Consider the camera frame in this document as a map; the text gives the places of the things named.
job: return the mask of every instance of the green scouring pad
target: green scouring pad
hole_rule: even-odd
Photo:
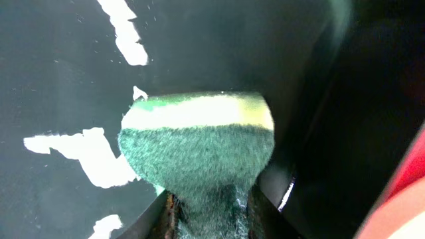
[[[118,143],[140,177],[181,202],[179,238],[248,237],[248,192],[274,148],[274,122],[261,95],[137,100]]]

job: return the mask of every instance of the yellow sponge layer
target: yellow sponge layer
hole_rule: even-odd
[[[172,129],[252,125],[273,130],[270,109],[256,93],[197,93],[136,101],[123,117],[122,129]]]

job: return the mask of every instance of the green abrasive fiber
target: green abrasive fiber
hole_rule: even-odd
[[[181,238],[246,238],[246,197],[272,154],[273,131],[238,124],[128,128],[118,142],[139,176],[183,202]]]

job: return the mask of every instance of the scrubbing sponge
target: scrubbing sponge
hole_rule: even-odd
[[[182,202],[181,238],[246,238],[246,197],[273,126],[259,94],[150,97],[124,116],[118,143],[140,177]]]

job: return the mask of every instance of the white paint patch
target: white paint patch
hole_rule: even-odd
[[[147,100],[146,92],[140,90],[137,86],[133,86],[133,100],[137,100],[140,96]]]
[[[88,239],[109,239],[113,230],[122,227],[120,217],[116,214],[104,217],[93,226],[94,233]]]
[[[24,138],[24,145],[35,153],[50,154],[50,148],[59,151],[68,159],[79,160],[82,169],[93,185],[104,189],[123,186],[134,179],[140,180],[120,155],[115,158],[104,129],[83,129],[75,135],[36,135]]]
[[[110,16],[110,22],[115,27],[117,37],[115,43],[127,63],[131,66],[145,66],[148,63],[147,53],[143,45],[138,43],[140,36],[134,24],[128,21],[137,16],[124,0],[98,0],[98,2],[104,12]]]

